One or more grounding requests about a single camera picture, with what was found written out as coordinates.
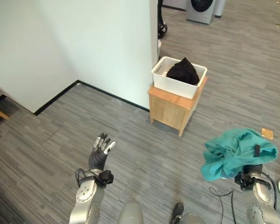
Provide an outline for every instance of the plastic basket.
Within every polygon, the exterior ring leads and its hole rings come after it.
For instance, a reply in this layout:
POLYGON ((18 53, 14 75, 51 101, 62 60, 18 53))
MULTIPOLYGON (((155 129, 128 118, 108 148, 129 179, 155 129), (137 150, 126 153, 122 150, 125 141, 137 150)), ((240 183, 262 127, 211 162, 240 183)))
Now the plastic basket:
POLYGON ((152 69, 152 74, 154 76, 154 86, 167 92, 192 99, 195 96, 197 89, 203 82, 207 68, 198 64, 192 64, 196 69, 197 75, 200 79, 197 85, 190 85, 188 83, 166 77, 167 72, 180 61, 181 60, 171 57, 162 57, 162 59, 152 69))

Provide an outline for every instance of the black cable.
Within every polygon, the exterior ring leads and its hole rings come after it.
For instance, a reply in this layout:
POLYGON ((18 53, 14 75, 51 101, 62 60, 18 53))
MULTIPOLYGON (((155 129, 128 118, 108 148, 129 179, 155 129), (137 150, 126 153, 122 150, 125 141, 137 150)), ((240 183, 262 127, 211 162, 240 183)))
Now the black cable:
POLYGON ((234 224, 237 224, 237 222, 236 222, 236 220, 235 220, 234 209, 233 209, 233 192, 234 192, 234 190, 230 191, 229 193, 227 193, 227 194, 225 194, 225 195, 220 195, 220 194, 216 191, 216 189, 214 189, 214 188, 212 188, 212 187, 209 187, 209 191, 210 191, 213 195, 217 196, 217 197, 219 198, 219 200, 220 200, 220 203, 221 203, 221 206, 222 206, 222 215, 221 215, 220 224, 222 224, 222 220, 223 220, 223 216, 224 216, 224 207, 223 207, 223 202, 222 202, 221 197, 228 196, 228 195, 231 194, 231 209, 232 209, 232 215, 233 215, 233 222, 234 222, 234 224))
POLYGON ((76 180, 77 180, 77 184, 78 184, 79 187, 81 186, 81 184, 80 184, 80 173, 83 173, 83 175, 85 177, 85 171, 81 168, 76 170, 76 180))
POLYGON ((272 183, 273 189, 274 189, 274 209, 277 210, 277 190, 276 190, 276 185, 273 179, 270 177, 270 175, 266 174, 265 172, 261 172, 264 176, 266 176, 272 183))

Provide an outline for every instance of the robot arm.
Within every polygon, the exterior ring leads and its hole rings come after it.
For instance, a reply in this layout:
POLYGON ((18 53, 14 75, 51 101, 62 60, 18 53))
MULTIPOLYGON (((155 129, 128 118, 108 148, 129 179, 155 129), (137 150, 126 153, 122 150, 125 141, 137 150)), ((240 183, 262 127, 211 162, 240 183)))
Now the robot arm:
POLYGON ((110 170, 104 171, 108 154, 115 148, 116 142, 110 145, 110 138, 101 133, 93 144, 89 156, 89 170, 78 169, 76 178, 79 190, 76 194, 76 204, 70 214, 69 224, 97 224, 100 215, 100 205, 104 197, 104 188, 113 182, 110 170))
POLYGON ((271 185, 261 179, 262 165, 244 166, 235 177, 247 206, 250 224, 280 224, 275 202, 270 196, 271 185))

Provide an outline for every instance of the washing machine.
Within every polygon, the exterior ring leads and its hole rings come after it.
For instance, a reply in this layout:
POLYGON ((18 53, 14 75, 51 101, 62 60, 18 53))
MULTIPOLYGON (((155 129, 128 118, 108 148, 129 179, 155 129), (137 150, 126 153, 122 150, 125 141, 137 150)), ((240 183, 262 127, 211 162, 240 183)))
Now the washing machine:
POLYGON ((216 0, 188 0, 187 20, 210 24, 213 19, 216 0))

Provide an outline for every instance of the person's foot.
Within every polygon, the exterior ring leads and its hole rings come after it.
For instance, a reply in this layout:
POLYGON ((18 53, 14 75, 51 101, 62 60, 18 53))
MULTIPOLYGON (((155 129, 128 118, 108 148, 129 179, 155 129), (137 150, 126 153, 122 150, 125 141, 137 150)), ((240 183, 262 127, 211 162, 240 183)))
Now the person's foot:
POLYGON ((183 204, 182 203, 177 203, 173 209, 172 212, 172 218, 171 218, 171 222, 170 224, 177 224, 179 223, 179 220, 182 217, 182 213, 183 213, 183 204))

